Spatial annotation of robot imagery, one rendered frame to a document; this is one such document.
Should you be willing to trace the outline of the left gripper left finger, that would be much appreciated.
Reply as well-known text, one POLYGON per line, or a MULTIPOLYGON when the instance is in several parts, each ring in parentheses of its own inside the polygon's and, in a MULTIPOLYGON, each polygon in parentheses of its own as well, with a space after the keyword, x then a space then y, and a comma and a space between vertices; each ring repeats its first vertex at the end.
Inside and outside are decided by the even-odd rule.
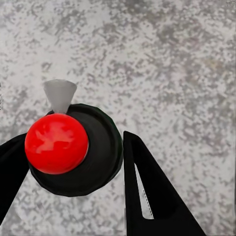
POLYGON ((30 171, 25 138, 22 134, 0 146, 0 226, 30 171))

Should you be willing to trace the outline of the insectifuge atomizer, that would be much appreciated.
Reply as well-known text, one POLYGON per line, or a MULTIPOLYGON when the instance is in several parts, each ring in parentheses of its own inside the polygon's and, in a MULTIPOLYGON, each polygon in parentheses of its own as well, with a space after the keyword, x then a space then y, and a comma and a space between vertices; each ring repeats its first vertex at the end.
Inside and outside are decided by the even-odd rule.
POLYGON ((32 176, 45 190, 64 197, 87 196, 112 181, 124 165, 122 137, 98 107, 71 104, 75 83, 43 85, 53 108, 25 138, 32 176))

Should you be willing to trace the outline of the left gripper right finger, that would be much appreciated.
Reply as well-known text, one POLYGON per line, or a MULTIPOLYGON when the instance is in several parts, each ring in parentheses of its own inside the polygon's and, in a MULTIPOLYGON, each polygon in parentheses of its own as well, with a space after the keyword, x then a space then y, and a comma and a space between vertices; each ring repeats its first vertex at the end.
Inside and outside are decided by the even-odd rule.
POLYGON ((123 132, 127 236, 206 236, 138 135, 123 132), (143 217, 135 164, 154 219, 143 217))

